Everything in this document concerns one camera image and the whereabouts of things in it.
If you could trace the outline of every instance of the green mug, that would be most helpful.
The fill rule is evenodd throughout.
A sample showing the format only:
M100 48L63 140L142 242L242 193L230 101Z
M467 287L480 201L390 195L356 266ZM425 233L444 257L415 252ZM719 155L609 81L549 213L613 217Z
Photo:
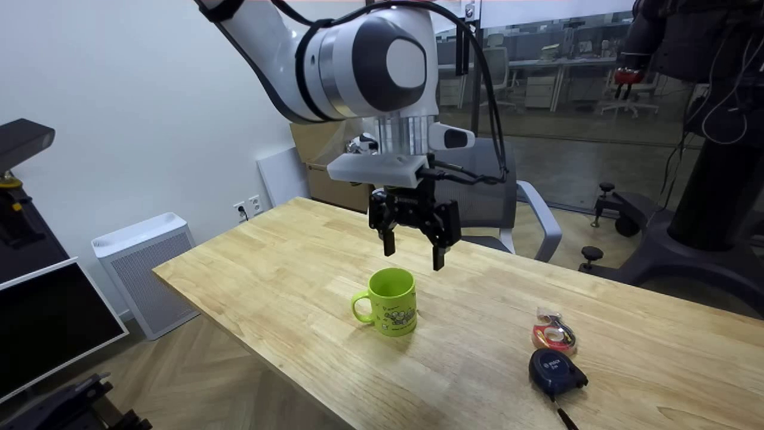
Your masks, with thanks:
M355 302L362 298L371 301L369 315L359 314L355 310ZM414 276L394 267L382 269L371 276L367 291L353 296L350 306L360 322L374 324L385 336L410 333L416 327Z

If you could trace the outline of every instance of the electrical socket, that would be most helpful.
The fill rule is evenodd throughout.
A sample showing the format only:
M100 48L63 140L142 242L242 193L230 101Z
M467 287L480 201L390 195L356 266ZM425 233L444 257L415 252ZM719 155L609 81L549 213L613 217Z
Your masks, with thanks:
M234 210L236 211L236 214L238 215L238 217L239 217L239 219L240 219L240 220L242 220L242 221L243 221L243 220L246 220L246 219L247 219L247 216L246 216L245 214L243 214L243 213L239 212L239 209L238 209L239 207L243 207L243 208L244 208L244 211L245 211L245 212L247 211L247 207L244 205L244 202L243 202L243 201L240 201L240 202L238 202L238 203L234 203L234 204L233 204L233 207L234 207Z
M260 202L260 194L249 197L249 203L252 205L252 208L254 209L254 212L252 212L253 215L263 211L263 205Z

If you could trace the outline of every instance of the office chair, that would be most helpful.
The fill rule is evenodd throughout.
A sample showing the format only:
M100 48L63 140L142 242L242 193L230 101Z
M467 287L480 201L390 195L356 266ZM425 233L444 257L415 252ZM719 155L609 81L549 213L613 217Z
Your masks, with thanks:
M438 160L460 165L478 174L498 175L499 163L494 143L489 138L476 138L473 148L437 151L435 156ZM459 202L462 227L491 227L499 230L498 239L490 236L463 236L463 240L514 254L512 228L515 227L517 194L520 193L530 203L544 230L544 240L536 253L536 259L548 262L562 239L560 226L539 192L528 182L516 180L514 156L509 142L507 167L510 171L505 184L462 185L441 181L435 188L435 198L438 202Z
M614 70L611 70L607 74L607 85L605 86L605 92L604 95L608 96L610 94L613 94L618 89L618 84L615 83L615 73ZM655 79L652 80L652 83L635 83L631 87L631 95L636 96L639 93L649 93L650 95L654 94L655 91L658 89L658 80L659 75L656 74ZM660 109L660 106L654 105L651 103L639 103L635 102L631 99L627 100L610 100L605 103L603 103L600 107L600 115L604 115L606 110L618 110L620 108L623 108L624 111L630 110L632 115L632 118L639 118L639 111L637 109L652 109L655 111L656 115L658 114L658 109Z
M499 106L510 106L517 109L517 104L507 101L509 93L514 85L514 79L510 83L510 55L507 53L507 47L502 46L504 42L503 34L491 34L487 38L488 47L483 49L485 60L488 62L488 71L493 80L494 93L496 94L496 104ZM481 107L488 106L488 101L482 102Z

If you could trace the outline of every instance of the monitor screen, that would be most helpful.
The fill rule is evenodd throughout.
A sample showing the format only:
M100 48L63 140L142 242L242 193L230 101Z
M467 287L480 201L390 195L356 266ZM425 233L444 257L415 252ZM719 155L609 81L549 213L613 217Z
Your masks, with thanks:
M75 260L0 284L0 402L127 334Z

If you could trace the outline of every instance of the desk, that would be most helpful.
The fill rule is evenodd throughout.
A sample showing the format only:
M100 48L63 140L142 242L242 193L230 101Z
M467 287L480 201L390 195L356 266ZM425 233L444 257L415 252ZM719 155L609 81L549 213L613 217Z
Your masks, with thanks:
M555 85L552 90L552 104L549 107L549 110L551 112L557 111L557 105L560 101L560 92L562 91L562 81L563 78L565 78L565 72L570 67L578 67L578 66L607 66L607 65L614 65L617 61L617 58L615 57L594 57L594 58L558 58L557 60L515 60L510 61L509 68L513 71L512 74L512 86L514 86L514 83L517 78L517 70L518 69L542 69L546 67L555 67L557 69L557 74L555 76ZM474 64L470 63L470 69L474 68ZM438 65L438 71L443 70L455 70L456 64L439 64ZM459 109L461 108L462 101L464 100L464 87L465 87L465 76L462 76L460 79L460 86L461 86L461 92L462 95L459 97Z
M356 429L564 429L528 379L537 306L580 338L590 383L560 399L580 428L764 428L764 321L466 242L433 272L427 239L396 232L386 258L364 215L298 198L154 271ZM419 300L398 338L349 308L392 265Z

